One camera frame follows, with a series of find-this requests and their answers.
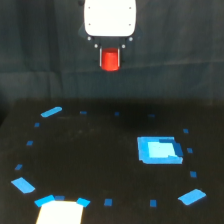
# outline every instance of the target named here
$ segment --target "blue square marker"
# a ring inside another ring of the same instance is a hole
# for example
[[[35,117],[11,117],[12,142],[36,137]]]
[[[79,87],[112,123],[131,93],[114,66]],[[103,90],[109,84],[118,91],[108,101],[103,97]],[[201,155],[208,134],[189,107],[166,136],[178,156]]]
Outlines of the blue square marker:
[[[153,207],[153,208],[157,207],[156,200],[150,200],[150,207]]]
[[[40,127],[40,123],[35,123],[35,124],[34,124],[34,127],[35,127],[35,128]]]
[[[187,148],[187,152],[188,153],[193,153],[193,149],[192,148]]]
[[[65,196],[54,196],[55,201],[64,201]]]
[[[28,142],[26,143],[26,145],[27,145],[27,146],[31,146],[31,145],[33,145],[33,141],[28,141]]]
[[[188,134],[188,133],[189,133],[188,129],[183,129],[183,132],[184,132],[185,134]]]
[[[17,166],[16,166],[16,168],[15,168],[15,170],[20,170],[21,168],[22,168],[22,164],[18,164]]]
[[[190,175],[193,178],[197,178],[197,173],[195,171],[190,171]]]
[[[77,204],[82,205],[83,207],[87,207],[89,205],[90,201],[83,199],[83,198],[79,198],[77,200]]]
[[[80,114],[86,115],[87,111],[80,111]]]
[[[104,206],[112,206],[112,199],[105,199]]]

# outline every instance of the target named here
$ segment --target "dark curtain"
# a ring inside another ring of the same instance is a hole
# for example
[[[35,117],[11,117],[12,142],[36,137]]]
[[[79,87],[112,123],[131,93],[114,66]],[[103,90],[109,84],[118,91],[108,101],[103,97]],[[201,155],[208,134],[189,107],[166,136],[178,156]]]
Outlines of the dark curtain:
[[[77,0],[2,0],[0,111],[17,99],[224,100],[224,1],[137,0],[143,38],[101,71]]]

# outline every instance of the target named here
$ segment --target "black backdrop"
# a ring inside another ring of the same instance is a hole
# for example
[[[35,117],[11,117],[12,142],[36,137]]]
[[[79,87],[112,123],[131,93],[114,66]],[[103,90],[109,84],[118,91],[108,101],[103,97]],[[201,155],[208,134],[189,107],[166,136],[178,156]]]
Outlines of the black backdrop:
[[[137,0],[144,32],[117,73],[77,34],[77,0],[2,0],[0,110],[20,98],[224,99],[224,1]]]

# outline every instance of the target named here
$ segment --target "blue tape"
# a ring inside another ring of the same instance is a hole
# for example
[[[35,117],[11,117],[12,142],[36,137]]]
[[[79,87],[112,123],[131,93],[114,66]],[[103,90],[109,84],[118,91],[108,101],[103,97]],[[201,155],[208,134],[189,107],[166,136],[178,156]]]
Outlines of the blue tape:
[[[197,173],[195,171],[190,171],[190,175],[193,178],[197,178]]]
[[[90,203],[90,201],[83,199],[83,198],[79,198],[76,202],[79,205],[82,205],[83,207],[87,207]]]
[[[18,164],[17,166],[16,166],[16,168],[15,168],[15,170],[20,170],[21,168],[22,168],[22,164]]]
[[[36,200],[34,203],[37,205],[37,207],[41,207],[42,205],[50,202],[50,201],[55,201],[53,195],[49,195],[47,197],[41,198],[39,200]]]
[[[53,108],[51,110],[48,110],[48,111],[42,113],[41,116],[42,117],[49,117],[49,116],[51,116],[53,114],[58,113],[59,111],[62,111],[62,108],[61,107],[55,107],[55,108]]]
[[[173,147],[177,156],[184,156],[180,143],[173,143]]]
[[[147,158],[143,160],[146,164],[182,164],[182,157],[168,156],[168,158]]]
[[[28,141],[28,142],[26,143],[26,145],[27,145],[27,146],[31,146],[31,145],[33,145],[33,141]]]
[[[35,188],[22,177],[11,181],[11,183],[14,186],[16,186],[20,191],[22,191],[24,194],[31,193],[35,190]]]
[[[112,206],[112,199],[105,199],[104,206]]]
[[[35,128],[40,127],[40,123],[35,123],[35,124],[34,124],[34,127],[35,127]]]
[[[188,134],[188,133],[189,133],[188,129],[183,129],[183,132],[184,132],[185,134]]]
[[[65,200],[65,196],[54,196],[54,199],[56,201],[64,201]]]
[[[176,143],[174,139],[159,139],[160,143]]]
[[[182,201],[185,205],[190,205],[201,198],[206,197],[206,194],[198,189],[195,189],[181,197],[178,198],[178,200]]]
[[[157,207],[157,201],[156,200],[150,200],[150,207]]]
[[[80,114],[86,115],[87,111],[80,111]]]
[[[192,148],[187,148],[187,152],[188,153],[193,153],[193,149]]]

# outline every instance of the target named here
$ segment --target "black table surface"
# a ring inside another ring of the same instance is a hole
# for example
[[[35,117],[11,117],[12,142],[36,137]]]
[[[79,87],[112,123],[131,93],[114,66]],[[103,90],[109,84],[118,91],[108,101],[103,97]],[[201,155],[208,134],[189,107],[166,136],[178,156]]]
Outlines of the black table surface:
[[[55,106],[63,110],[40,116]],[[40,127],[34,128],[36,122]],[[40,209],[34,201],[48,195],[90,200],[82,224],[224,223],[223,133],[221,106],[20,101],[0,129],[0,223],[36,223]],[[183,164],[142,163],[140,136],[174,136]],[[29,140],[32,146],[26,146]],[[23,165],[19,171],[17,164]],[[11,183],[19,177],[35,191],[20,192]],[[190,206],[178,200],[193,189],[207,197]],[[112,207],[104,206],[106,198],[113,199]]]

